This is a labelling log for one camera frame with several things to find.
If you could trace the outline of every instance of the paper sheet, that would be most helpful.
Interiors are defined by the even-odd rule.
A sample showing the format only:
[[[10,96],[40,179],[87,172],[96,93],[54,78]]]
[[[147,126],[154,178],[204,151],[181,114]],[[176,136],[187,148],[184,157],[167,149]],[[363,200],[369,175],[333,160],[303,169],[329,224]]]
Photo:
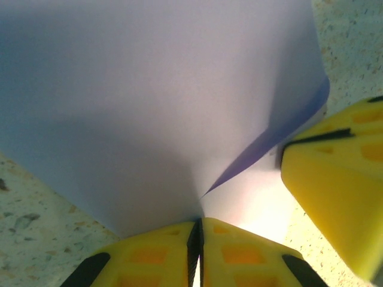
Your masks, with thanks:
[[[0,149],[117,234],[251,225],[289,196],[273,155],[200,200],[326,102],[310,0],[3,1],[0,19]]]

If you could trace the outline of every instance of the gray speckled surface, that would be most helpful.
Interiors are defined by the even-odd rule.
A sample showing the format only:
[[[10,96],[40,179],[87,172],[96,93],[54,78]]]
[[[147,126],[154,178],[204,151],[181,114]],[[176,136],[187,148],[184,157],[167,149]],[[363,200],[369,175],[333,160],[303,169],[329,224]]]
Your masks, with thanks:
[[[59,286],[118,237],[0,154],[0,286]]]
[[[329,114],[383,94],[383,2],[313,0],[313,6],[332,84]],[[59,286],[81,260],[118,240],[3,155],[0,178],[0,287]],[[352,275],[298,204],[285,244],[329,286],[369,286]]]

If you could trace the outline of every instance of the black rubber edge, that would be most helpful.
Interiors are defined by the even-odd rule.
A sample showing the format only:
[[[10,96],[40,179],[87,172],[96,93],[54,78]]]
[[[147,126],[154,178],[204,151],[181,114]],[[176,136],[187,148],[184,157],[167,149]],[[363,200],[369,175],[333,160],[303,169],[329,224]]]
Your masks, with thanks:
[[[106,252],[86,258],[60,287],[90,287],[110,259]]]
[[[378,97],[373,97],[372,99],[368,100],[368,103],[376,103],[376,102],[382,102],[383,101],[383,95]]]
[[[199,219],[194,224],[190,232],[189,238],[187,240],[187,280],[188,280],[189,287],[193,287],[193,281],[194,281],[194,276],[196,274],[198,256],[200,256],[201,226],[202,226],[202,220]]]
[[[333,141],[337,139],[353,138],[354,136],[355,134],[351,133],[350,128],[334,130],[332,132],[321,133],[319,135],[309,136],[308,138],[291,141],[284,146],[283,152],[292,145],[306,144],[310,142]]]
[[[329,287],[305,260],[290,254],[282,255],[282,259],[302,287]]]

